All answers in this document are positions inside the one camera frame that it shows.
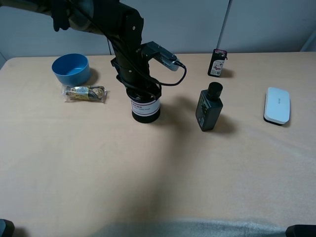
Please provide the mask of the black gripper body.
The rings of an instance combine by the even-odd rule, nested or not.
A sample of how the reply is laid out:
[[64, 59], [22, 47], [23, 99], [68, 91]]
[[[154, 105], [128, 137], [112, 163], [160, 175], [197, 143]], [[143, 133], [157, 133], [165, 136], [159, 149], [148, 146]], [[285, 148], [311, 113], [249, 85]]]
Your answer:
[[149, 61], [142, 54], [142, 45], [129, 50], [127, 45], [118, 38], [110, 38], [115, 58], [111, 61], [118, 72], [117, 79], [125, 86], [149, 90], [154, 95], [160, 94], [161, 85], [150, 76]]

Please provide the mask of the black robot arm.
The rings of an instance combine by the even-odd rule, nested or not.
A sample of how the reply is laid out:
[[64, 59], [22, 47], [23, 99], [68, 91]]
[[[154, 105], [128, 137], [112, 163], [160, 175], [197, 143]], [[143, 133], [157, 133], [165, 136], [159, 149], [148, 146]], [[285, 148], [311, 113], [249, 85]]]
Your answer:
[[118, 0], [2, 0], [1, 6], [51, 16], [55, 31], [72, 28], [104, 35], [112, 44], [111, 61], [129, 96], [161, 97], [161, 85], [149, 72], [149, 60], [157, 54], [153, 42], [142, 43], [144, 19]]

